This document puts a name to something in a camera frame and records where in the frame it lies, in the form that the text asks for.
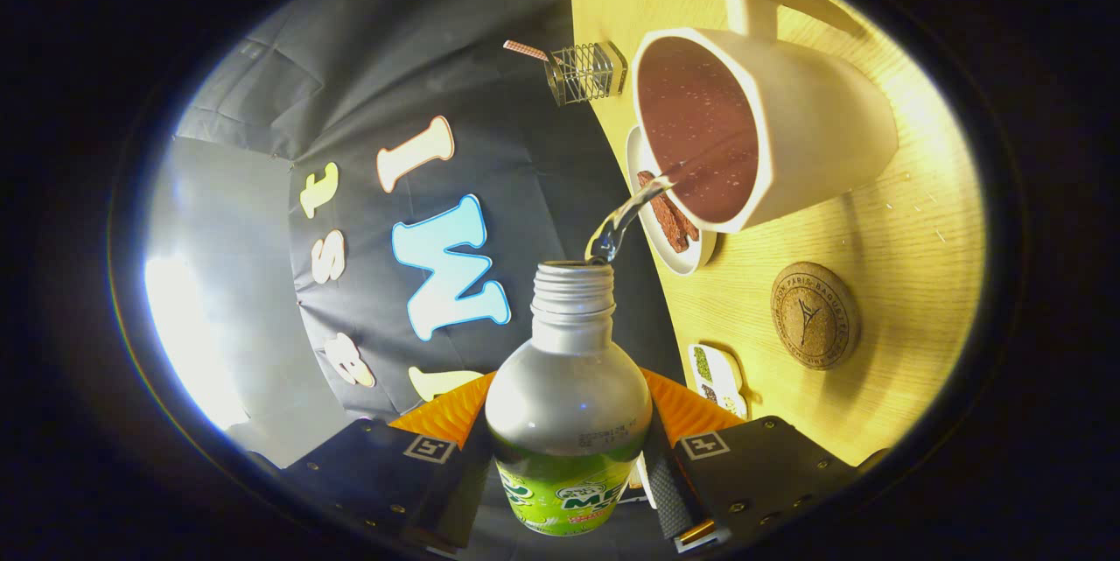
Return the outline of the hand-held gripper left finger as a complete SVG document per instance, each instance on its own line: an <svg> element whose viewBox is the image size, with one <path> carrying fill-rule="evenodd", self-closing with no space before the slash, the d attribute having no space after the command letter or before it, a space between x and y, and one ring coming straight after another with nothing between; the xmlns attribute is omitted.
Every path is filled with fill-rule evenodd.
<svg viewBox="0 0 1120 561"><path fill-rule="evenodd" d="M493 457L484 406L493 374L396 421L356 420L269 477L343 529L452 554L468 545Z"/></svg>

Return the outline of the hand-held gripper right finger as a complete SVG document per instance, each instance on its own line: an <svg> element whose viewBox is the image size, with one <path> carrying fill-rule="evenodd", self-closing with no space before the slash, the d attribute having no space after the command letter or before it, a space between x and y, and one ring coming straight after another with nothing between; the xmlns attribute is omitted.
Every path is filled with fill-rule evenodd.
<svg viewBox="0 0 1120 561"><path fill-rule="evenodd" d="M864 477L780 417L745 421L654 371L644 377L648 501L681 557L759 543Z"/></svg>

